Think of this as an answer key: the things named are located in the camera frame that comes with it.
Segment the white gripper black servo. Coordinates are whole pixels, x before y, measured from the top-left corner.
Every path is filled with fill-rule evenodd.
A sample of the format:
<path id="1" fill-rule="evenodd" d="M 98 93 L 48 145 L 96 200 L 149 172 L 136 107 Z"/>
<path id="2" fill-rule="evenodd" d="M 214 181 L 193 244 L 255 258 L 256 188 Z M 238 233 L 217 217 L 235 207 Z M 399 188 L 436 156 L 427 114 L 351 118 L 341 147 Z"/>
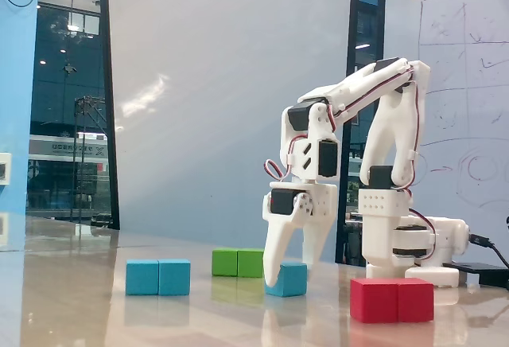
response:
<path id="1" fill-rule="evenodd" d="M 268 223 L 263 254 L 263 274 L 268 287 L 274 287 L 278 281 L 294 230 L 303 230 L 302 262 L 311 268 L 319 261 L 331 231 L 332 223 L 327 222 L 334 221 L 336 214 L 335 185 L 315 181 L 270 183 L 262 204 L 262 218 Z"/>

